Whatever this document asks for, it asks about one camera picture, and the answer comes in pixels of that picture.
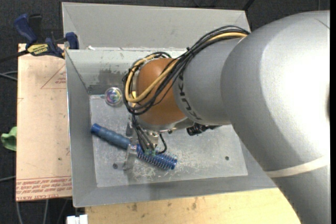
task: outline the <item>green object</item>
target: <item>green object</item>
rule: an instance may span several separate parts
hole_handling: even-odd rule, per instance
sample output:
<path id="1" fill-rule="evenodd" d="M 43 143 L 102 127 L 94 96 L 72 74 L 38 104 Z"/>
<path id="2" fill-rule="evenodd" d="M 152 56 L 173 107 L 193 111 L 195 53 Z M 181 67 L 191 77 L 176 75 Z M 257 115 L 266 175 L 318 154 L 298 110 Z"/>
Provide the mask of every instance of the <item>green object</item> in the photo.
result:
<path id="1" fill-rule="evenodd" d="M 16 151 L 16 134 L 17 127 L 13 127 L 8 134 L 1 135 L 1 142 L 5 148 L 11 151 Z"/>

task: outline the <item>cardboard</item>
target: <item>cardboard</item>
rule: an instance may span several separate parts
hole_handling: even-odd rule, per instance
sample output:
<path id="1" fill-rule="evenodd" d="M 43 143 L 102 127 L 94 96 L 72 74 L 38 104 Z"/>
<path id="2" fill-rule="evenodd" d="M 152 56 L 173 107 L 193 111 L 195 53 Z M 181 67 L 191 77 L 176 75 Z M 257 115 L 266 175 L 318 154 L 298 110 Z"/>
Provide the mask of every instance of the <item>cardboard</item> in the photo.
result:
<path id="1" fill-rule="evenodd" d="M 72 195 L 67 121 L 64 59 L 19 57 L 16 201 Z"/>

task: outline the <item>wooden board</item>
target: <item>wooden board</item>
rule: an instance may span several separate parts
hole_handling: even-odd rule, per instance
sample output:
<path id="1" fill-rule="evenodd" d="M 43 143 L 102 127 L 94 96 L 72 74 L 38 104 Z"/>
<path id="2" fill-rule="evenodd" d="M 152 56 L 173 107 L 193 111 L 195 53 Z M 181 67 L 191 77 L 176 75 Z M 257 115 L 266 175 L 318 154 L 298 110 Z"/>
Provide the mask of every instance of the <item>wooden board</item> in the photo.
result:
<path id="1" fill-rule="evenodd" d="M 278 188 L 87 207 L 90 224 L 299 224 Z"/>

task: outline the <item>blue handle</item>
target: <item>blue handle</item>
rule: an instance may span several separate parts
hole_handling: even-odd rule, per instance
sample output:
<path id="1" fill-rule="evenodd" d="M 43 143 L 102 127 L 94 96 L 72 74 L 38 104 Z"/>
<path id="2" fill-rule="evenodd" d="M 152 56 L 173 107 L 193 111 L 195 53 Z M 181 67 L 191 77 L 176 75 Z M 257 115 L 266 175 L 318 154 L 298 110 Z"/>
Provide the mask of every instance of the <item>blue handle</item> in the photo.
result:
<path id="1" fill-rule="evenodd" d="M 70 49 L 79 49 L 78 39 L 74 32 L 69 32 L 65 34 L 65 38 L 69 42 Z"/>
<path id="2" fill-rule="evenodd" d="M 27 14 L 17 17 L 14 21 L 14 26 L 21 36 L 28 39 L 30 44 L 36 42 L 37 37 L 29 26 Z"/>
<path id="3" fill-rule="evenodd" d="M 91 133 L 106 140 L 109 143 L 112 143 L 113 145 L 123 148 L 124 150 L 127 150 L 128 145 L 131 144 L 128 138 L 122 136 L 121 134 L 117 134 L 114 131 L 106 129 L 97 123 L 91 127 Z"/>

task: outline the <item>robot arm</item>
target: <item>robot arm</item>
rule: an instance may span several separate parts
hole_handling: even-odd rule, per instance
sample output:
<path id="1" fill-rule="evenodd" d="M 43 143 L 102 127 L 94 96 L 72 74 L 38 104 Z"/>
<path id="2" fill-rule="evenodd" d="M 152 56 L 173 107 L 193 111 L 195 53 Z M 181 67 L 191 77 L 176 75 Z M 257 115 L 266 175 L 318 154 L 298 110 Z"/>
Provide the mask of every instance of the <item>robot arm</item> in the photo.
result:
<path id="1" fill-rule="evenodd" d="M 329 18 L 298 14 L 248 36 L 227 27 L 178 59 L 156 53 L 130 69 L 125 102 L 149 138 L 232 124 L 302 222 L 329 223 Z"/>

